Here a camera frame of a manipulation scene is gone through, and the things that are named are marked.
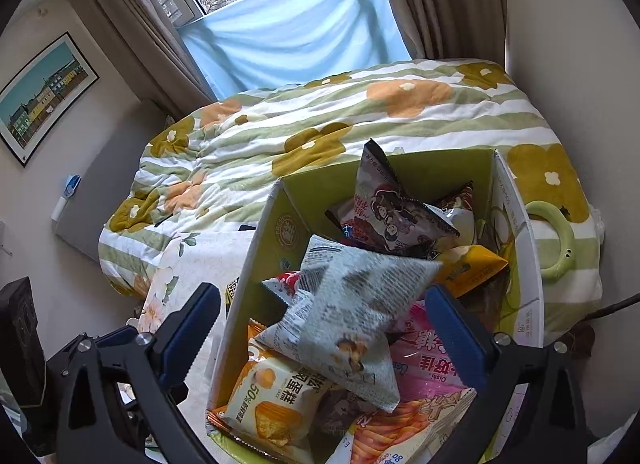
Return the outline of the pink white snack packet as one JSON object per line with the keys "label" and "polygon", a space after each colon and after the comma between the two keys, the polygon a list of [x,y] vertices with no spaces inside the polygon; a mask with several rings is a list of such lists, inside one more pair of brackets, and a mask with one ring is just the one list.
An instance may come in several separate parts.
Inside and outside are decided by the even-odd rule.
{"label": "pink white snack packet", "polygon": [[390,356],[402,401],[434,398],[464,388],[420,302],[398,321],[394,335]]}

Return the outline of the orange cream cracker packet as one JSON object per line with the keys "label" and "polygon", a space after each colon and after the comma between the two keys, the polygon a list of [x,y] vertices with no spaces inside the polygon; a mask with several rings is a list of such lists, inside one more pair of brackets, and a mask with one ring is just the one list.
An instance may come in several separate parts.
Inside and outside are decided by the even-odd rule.
{"label": "orange cream cracker packet", "polygon": [[311,463],[308,432],[332,383],[323,375],[259,343],[265,326],[247,326],[248,360],[225,406],[211,410],[209,424],[272,458]]}

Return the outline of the grey white popcorn packet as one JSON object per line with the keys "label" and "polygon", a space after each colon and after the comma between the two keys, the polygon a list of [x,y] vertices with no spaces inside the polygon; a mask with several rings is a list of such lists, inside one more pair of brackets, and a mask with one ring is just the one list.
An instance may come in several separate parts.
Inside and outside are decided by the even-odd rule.
{"label": "grey white popcorn packet", "polygon": [[400,402],[386,334],[437,275],[436,260],[311,236],[294,302],[259,343],[386,412]]}

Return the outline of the dark purple cartoon snack packet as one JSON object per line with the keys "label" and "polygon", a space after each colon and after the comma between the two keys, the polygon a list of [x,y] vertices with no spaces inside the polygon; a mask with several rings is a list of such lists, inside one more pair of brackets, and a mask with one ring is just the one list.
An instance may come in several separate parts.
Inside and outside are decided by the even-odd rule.
{"label": "dark purple cartoon snack packet", "polygon": [[433,259],[460,237],[443,211],[408,194],[374,140],[363,146],[354,196],[326,215],[349,242],[394,256]]}

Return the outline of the green cardboard snack box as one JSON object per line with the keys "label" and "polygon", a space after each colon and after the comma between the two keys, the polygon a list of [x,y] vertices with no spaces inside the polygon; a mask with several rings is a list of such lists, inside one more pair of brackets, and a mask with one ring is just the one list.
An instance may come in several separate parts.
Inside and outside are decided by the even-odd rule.
{"label": "green cardboard snack box", "polygon": [[[409,192],[424,201],[474,183],[473,209],[483,221],[480,241],[503,250],[509,271],[506,296],[498,307],[498,328],[517,343],[539,347],[544,341],[544,293],[533,229],[506,160],[492,150],[431,151],[390,158]],[[300,267],[312,239],[338,238],[324,212],[355,190],[357,163],[300,170],[273,185],[248,249],[232,298],[214,367],[209,410],[224,408],[247,360],[250,321],[269,326],[285,313],[284,301],[264,281]],[[310,336],[320,340],[328,326],[349,335],[376,336],[395,306],[434,283],[437,262],[373,254],[341,246],[320,280],[321,309]]]}

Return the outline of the yellow orange snack packet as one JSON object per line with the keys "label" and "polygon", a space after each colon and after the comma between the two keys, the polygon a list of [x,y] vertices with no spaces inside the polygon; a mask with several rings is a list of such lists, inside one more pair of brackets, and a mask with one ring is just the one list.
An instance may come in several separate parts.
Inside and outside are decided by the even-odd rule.
{"label": "yellow orange snack packet", "polygon": [[436,260],[442,267],[434,283],[456,298],[488,282],[509,265],[506,259],[477,244],[450,248]]}

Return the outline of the grey headboard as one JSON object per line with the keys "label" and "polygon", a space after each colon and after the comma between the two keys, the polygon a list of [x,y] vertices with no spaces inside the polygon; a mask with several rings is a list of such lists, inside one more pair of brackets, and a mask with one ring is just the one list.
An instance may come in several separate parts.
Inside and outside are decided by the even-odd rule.
{"label": "grey headboard", "polygon": [[129,195],[143,150],[165,128],[166,117],[154,102],[144,100],[119,121],[56,219],[56,236],[92,261],[99,260],[103,226]]}

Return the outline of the red white round-logo packet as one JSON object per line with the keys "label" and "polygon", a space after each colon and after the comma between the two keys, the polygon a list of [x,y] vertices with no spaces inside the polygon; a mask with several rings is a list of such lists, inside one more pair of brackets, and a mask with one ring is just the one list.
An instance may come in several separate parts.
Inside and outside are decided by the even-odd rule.
{"label": "red white round-logo packet", "polygon": [[291,306],[294,302],[298,288],[299,272],[288,271],[278,276],[270,277],[262,281],[262,286],[270,291],[274,296],[282,300],[286,306]]}

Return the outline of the blue white small device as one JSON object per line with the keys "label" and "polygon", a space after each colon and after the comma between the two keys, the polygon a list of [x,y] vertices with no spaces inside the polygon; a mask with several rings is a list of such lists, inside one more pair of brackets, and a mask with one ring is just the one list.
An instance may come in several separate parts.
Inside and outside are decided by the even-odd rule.
{"label": "blue white small device", "polygon": [[54,222],[58,222],[60,220],[60,216],[68,201],[74,196],[77,191],[79,185],[81,184],[81,176],[79,175],[71,175],[68,176],[65,182],[65,185],[62,190],[62,194],[58,201],[56,202],[53,211],[51,213],[51,220]]}

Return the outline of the brown white Tayes packet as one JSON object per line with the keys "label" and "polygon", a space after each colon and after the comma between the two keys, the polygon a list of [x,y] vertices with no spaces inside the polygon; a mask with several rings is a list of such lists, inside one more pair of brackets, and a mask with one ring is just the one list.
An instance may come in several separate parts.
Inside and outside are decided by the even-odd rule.
{"label": "brown white Tayes packet", "polygon": [[442,198],[431,209],[446,218],[459,232],[458,236],[447,234],[437,240],[436,250],[445,251],[458,246],[476,243],[475,217],[473,210],[473,182],[469,181]]}

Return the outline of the floral green striped quilt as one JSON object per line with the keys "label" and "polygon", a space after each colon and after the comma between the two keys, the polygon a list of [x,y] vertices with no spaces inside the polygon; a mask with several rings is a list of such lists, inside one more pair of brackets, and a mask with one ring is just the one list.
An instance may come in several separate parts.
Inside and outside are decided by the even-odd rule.
{"label": "floral green striped quilt", "polygon": [[576,239],[573,267],[544,285],[544,336],[599,308],[603,234],[577,172],[527,95],[482,60],[409,60],[194,110],[137,155],[129,195],[99,237],[102,272],[119,294],[144,297],[174,237],[256,224],[274,181],[356,159],[369,140],[389,154],[499,151],[523,201],[558,207]]}

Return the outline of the framed houses picture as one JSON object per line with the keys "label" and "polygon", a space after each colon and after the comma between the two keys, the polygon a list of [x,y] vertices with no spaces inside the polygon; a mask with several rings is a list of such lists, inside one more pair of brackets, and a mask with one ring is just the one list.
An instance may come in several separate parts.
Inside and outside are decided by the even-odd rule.
{"label": "framed houses picture", "polygon": [[1,90],[1,141],[25,167],[100,76],[69,32],[45,46]]}

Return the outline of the left beige curtain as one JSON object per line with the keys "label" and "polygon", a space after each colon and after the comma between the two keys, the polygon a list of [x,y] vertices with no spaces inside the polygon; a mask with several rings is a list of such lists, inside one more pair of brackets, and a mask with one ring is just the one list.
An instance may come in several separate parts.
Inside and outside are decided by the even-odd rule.
{"label": "left beige curtain", "polygon": [[181,117],[216,101],[157,0],[67,0],[141,100]]}

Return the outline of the light blue window cloth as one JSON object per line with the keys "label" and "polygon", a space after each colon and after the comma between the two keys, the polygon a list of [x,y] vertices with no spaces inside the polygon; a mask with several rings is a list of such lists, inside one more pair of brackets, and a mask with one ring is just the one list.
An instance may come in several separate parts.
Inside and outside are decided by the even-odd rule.
{"label": "light blue window cloth", "polygon": [[217,98],[410,57],[388,0],[240,0],[178,33]]}

